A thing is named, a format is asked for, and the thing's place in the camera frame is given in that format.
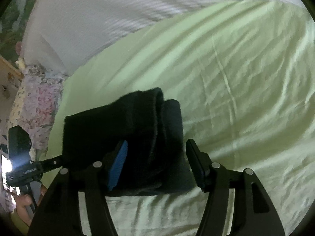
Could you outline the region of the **left hand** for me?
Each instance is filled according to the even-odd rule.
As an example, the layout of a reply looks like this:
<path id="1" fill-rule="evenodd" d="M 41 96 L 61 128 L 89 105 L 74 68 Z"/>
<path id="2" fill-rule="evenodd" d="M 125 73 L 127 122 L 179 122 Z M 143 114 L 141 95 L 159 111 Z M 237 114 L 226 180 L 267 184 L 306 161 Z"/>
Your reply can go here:
<path id="1" fill-rule="evenodd" d="M 14 200 L 16 202 L 17 215 L 27 226 L 30 226 L 32 218 L 29 216 L 26 207 L 32 204 L 32 198 L 29 195 L 17 195 L 14 197 Z"/>

